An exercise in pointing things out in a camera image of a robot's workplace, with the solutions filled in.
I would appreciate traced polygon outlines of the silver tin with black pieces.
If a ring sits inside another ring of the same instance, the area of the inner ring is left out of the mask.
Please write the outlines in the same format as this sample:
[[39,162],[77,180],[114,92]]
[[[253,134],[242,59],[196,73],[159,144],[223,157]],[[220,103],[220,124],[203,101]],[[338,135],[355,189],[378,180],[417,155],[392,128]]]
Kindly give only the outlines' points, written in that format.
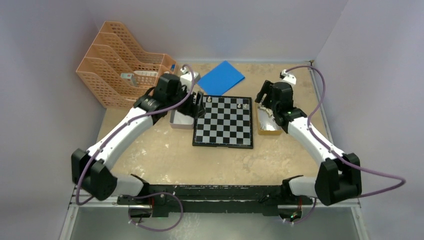
[[191,116],[184,115],[177,110],[170,112],[169,124],[173,129],[192,130],[194,123],[195,119]]

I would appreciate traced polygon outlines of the black and white chessboard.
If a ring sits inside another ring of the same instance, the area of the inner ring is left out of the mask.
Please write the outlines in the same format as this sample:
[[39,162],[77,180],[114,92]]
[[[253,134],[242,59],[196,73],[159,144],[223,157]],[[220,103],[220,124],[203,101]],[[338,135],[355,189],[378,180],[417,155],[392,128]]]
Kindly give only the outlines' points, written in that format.
[[[193,146],[254,148],[251,97],[205,95],[203,103],[205,115],[194,124]],[[244,109],[244,104],[248,104],[248,109]]]

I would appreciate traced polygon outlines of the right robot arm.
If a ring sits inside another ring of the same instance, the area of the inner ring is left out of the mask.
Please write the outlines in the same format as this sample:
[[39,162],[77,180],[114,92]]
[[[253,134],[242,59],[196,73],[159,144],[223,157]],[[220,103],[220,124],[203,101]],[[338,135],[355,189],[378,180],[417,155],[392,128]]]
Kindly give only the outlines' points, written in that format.
[[[293,100],[286,82],[266,80],[255,102],[271,111],[272,121],[294,137],[318,165],[316,177],[293,176],[282,181],[278,195],[288,204],[300,196],[316,198],[329,206],[362,193],[360,160],[324,138]],[[253,148],[253,103],[249,97],[207,95],[203,113],[196,119],[192,144],[196,147]]]

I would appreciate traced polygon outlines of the black mounting rail base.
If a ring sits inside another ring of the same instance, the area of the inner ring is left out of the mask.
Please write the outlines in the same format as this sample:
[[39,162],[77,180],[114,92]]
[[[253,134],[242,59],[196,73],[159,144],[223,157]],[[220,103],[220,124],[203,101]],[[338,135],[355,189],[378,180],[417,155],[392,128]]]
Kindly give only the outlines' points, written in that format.
[[136,197],[121,195],[118,205],[149,205],[155,218],[170,213],[262,214],[289,217],[313,200],[294,196],[282,185],[172,185],[151,184]]

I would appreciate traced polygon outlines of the orange mesh file organizer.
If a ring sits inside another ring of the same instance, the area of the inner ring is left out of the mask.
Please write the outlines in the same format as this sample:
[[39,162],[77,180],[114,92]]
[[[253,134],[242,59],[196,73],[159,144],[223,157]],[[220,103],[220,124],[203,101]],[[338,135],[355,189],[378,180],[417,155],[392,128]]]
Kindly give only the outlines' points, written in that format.
[[122,22],[105,21],[76,73],[103,107],[128,109],[178,67],[170,55],[144,50]]

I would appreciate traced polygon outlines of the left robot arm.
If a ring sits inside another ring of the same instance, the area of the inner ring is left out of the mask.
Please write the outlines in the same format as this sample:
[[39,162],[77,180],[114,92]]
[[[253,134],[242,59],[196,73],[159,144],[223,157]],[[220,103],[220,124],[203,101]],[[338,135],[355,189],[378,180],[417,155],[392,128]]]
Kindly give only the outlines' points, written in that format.
[[146,203],[149,191],[140,177],[117,176],[111,170],[124,151],[145,131],[173,110],[192,119],[203,112],[202,92],[193,92],[200,80],[198,72],[177,76],[164,73],[156,86],[139,97],[127,115],[99,142],[71,155],[72,181],[77,191],[106,200],[113,195],[129,196],[138,205]]

